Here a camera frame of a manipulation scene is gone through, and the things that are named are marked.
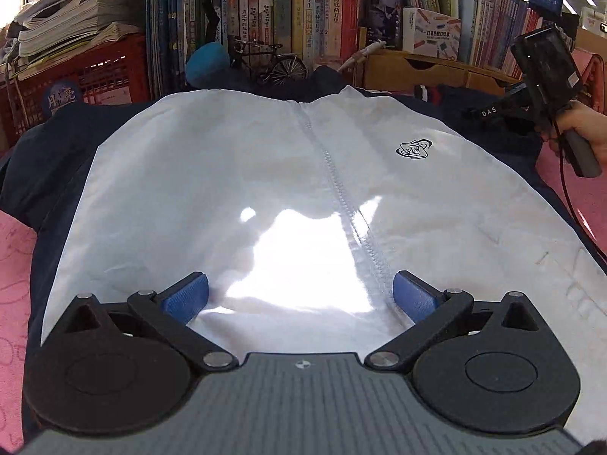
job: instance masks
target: blue gripper pad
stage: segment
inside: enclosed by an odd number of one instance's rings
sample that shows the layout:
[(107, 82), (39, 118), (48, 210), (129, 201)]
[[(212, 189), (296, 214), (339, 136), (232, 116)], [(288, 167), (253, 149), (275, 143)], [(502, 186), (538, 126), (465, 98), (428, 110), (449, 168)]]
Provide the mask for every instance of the blue gripper pad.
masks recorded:
[(156, 296), (160, 309), (178, 322), (189, 323), (209, 301), (209, 281), (195, 271)]
[(394, 301), (415, 323), (421, 322), (444, 301), (442, 292), (401, 270), (392, 283)]

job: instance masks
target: device handle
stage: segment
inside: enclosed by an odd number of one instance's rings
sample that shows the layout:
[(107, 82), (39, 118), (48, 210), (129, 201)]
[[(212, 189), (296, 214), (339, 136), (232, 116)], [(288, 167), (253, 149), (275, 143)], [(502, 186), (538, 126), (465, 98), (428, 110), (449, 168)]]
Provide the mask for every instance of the device handle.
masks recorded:
[(563, 150), (567, 160), (571, 163), (573, 171), (579, 177), (597, 177), (603, 170), (594, 156), (590, 142), (580, 136), (575, 130), (563, 133)]

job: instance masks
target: bicycle wheel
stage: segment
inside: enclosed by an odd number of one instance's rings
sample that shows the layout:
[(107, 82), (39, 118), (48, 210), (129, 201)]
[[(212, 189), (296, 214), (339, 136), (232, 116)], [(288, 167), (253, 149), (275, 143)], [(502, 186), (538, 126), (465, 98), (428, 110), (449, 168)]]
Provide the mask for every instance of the bicycle wheel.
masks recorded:
[(287, 80), (304, 80), (307, 74), (308, 70), (304, 62), (294, 54), (284, 54), (274, 59), (269, 71), (263, 76), (263, 81), (272, 85), (282, 85)]

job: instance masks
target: black cable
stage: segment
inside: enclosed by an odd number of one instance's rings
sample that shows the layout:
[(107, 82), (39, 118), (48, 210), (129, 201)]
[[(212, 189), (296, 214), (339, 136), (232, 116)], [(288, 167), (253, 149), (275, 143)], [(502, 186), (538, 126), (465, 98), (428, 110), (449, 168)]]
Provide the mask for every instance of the black cable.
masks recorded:
[[(560, 158), (560, 171), (561, 171), (561, 185), (563, 186), (563, 193), (565, 194), (565, 200), (567, 201), (567, 206), (569, 207), (569, 211), (571, 212), (571, 216), (573, 217), (573, 220), (582, 229), (582, 231), (586, 232), (586, 229), (584, 229), (584, 226), (582, 226), (582, 224), (580, 223), (579, 219), (577, 218), (576, 211), (573, 209), (573, 205), (571, 203), (571, 199), (569, 198), (569, 192), (567, 191), (567, 185), (565, 184), (565, 168), (563, 166), (563, 158), (565, 156), (565, 154), (563, 152), (563, 142), (565, 141), (565, 138), (561, 135), (561, 132), (558, 129), (556, 121), (553, 121), (552, 125), (554, 126), (554, 130), (557, 132), (558, 156)], [(599, 254), (599, 256), (607, 264), (607, 255), (605, 255), (605, 253), (603, 253), (603, 250), (599, 248), (599, 245), (596, 244), (596, 242), (594, 241), (594, 239), (593, 239), (592, 236), (589, 235), (588, 239), (593, 244), (594, 249), (597, 251), (597, 253)]]

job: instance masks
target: handheld device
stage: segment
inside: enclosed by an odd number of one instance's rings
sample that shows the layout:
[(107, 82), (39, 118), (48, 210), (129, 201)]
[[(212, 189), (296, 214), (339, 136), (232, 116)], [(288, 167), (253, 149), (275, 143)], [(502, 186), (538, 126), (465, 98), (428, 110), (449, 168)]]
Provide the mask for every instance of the handheld device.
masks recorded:
[(581, 448), (563, 429), (579, 376), (521, 292), (474, 301), (403, 270), (393, 295), (415, 325), (362, 361), (354, 353), (251, 352), (239, 364), (185, 325), (206, 303), (197, 282), (206, 279), (191, 275), (126, 303), (75, 297), (26, 368), (24, 398), (46, 429), (20, 455)]
[[(510, 49), (523, 72), (523, 81), (508, 88), (500, 100), (468, 114), (486, 121), (508, 110), (525, 109), (529, 119), (548, 132), (582, 89), (576, 63), (554, 26), (517, 37)], [(577, 176), (600, 176), (602, 169), (586, 139), (568, 130), (561, 141)]]

